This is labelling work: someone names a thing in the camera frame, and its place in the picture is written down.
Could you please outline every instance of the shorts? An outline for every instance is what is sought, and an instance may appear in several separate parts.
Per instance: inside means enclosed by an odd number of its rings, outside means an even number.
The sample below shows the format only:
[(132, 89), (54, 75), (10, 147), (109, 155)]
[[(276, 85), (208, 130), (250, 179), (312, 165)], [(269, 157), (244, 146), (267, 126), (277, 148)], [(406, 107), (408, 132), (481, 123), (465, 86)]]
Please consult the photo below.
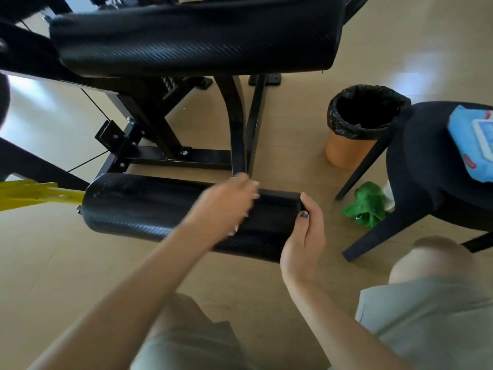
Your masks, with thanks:
[[(356, 320), (415, 369), (493, 368), (493, 301), (462, 277), (361, 291)], [(132, 370), (258, 369), (228, 322), (170, 330), (144, 343)]]

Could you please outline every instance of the wooden floor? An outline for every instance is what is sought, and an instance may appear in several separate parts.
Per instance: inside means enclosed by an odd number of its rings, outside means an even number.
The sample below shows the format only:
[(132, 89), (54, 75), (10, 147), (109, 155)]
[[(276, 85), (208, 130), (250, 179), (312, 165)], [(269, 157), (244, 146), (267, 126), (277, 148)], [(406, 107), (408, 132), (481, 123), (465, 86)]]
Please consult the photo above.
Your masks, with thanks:
[[(263, 188), (305, 191), (321, 205), (327, 245), (320, 283), (350, 315), (360, 290), (386, 283), (393, 263), (417, 238), (439, 234), (463, 242), (479, 232), (427, 217), (357, 261), (344, 261), (340, 252), (366, 229), (341, 214), (352, 191), (342, 203), (333, 199), (350, 172), (324, 157), (328, 103), (343, 88), (365, 83), (390, 86), (414, 103), (493, 104), (492, 10), (493, 0), (370, 0), (344, 27), (329, 71), (284, 74), (281, 86), (267, 90), (253, 177)], [(253, 88), (246, 79), (248, 104)], [(67, 169), (102, 151), (92, 136), (104, 117), (80, 89), (14, 81), (2, 137)], [(124, 125), (104, 95), (89, 95)], [(168, 120), (184, 145), (229, 149), (226, 109), (217, 86), (191, 93)], [(74, 173), (90, 180), (103, 161), (99, 157)], [(134, 167), (132, 172), (205, 181), (228, 177), (227, 172), (174, 168)], [(383, 158), (366, 180), (386, 182)], [(0, 369), (9, 370), (27, 367), (155, 246), (94, 233), (74, 207), (61, 204), (0, 212), (0, 234)], [(492, 269), (492, 252), (477, 257), (486, 271)], [(327, 367), (277, 264), (210, 253), (180, 290), (213, 320), (231, 321), (263, 367)]]

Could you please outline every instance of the green cloth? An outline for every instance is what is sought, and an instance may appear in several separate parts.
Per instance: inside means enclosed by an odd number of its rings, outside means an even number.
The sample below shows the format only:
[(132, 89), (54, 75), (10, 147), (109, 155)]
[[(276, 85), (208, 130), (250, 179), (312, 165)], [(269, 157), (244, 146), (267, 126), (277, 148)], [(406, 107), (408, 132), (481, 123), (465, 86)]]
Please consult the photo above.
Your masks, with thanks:
[(354, 192), (354, 197), (354, 203), (345, 207), (342, 213), (356, 219), (356, 223), (373, 228), (388, 215), (384, 209), (382, 189), (375, 183), (363, 183)]

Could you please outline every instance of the blue wipes package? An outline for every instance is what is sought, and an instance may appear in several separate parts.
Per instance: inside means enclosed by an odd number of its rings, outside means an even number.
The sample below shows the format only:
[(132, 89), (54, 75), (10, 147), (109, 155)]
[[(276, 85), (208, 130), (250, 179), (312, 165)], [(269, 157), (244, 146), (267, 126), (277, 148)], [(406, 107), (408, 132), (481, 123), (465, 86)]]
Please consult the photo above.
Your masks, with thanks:
[(459, 105), (447, 128), (459, 149), (467, 172), (480, 182), (493, 182), (493, 117), (491, 110)]

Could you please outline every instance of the black plastic stool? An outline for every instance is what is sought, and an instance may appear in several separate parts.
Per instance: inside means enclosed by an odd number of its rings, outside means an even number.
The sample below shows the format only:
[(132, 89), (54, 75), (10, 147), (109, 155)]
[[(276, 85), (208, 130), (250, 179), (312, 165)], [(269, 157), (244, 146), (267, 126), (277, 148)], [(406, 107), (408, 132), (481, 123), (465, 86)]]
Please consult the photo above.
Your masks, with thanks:
[[(428, 214), (446, 222), (493, 231), (493, 183), (473, 180), (447, 130), (453, 110), (492, 106), (431, 101), (405, 108), (337, 194), (341, 200), (388, 147), (386, 166), (395, 211), (343, 252), (352, 261)], [(488, 233), (464, 243), (471, 252), (493, 245)]]

